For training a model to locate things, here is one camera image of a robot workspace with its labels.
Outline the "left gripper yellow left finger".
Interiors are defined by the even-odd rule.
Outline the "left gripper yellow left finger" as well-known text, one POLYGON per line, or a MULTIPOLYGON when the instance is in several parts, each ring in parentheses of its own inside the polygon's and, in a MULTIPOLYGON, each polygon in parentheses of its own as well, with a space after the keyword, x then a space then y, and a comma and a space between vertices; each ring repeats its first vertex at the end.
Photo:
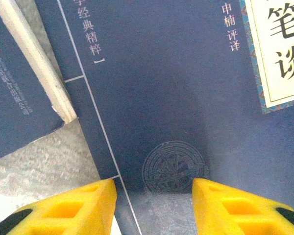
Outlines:
POLYGON ((116 200, 114 180, 99 180, 19 208, 0 235, 109 235, 116 200))

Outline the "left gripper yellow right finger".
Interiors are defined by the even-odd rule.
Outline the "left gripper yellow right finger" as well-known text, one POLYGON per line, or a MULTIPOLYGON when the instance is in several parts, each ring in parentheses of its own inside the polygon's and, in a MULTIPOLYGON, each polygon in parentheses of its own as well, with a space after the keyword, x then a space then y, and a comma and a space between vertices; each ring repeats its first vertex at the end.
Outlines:
POLYGON ((294 209, 237 188, 195 178, 192 203, 199 235, 294 235, 294 209))

